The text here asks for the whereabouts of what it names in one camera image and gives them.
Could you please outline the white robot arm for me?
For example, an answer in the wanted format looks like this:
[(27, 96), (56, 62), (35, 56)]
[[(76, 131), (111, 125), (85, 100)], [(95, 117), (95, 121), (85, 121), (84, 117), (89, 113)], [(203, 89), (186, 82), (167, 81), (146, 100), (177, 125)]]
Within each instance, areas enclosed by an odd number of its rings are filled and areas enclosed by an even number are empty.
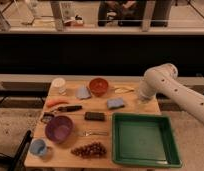
[(137, 90), (138, 98), (150, 101), (161, 93), (204, 124), (204, 95), (177, 82), (177, 76), (178, 69), (171, 63), (147, 69)]

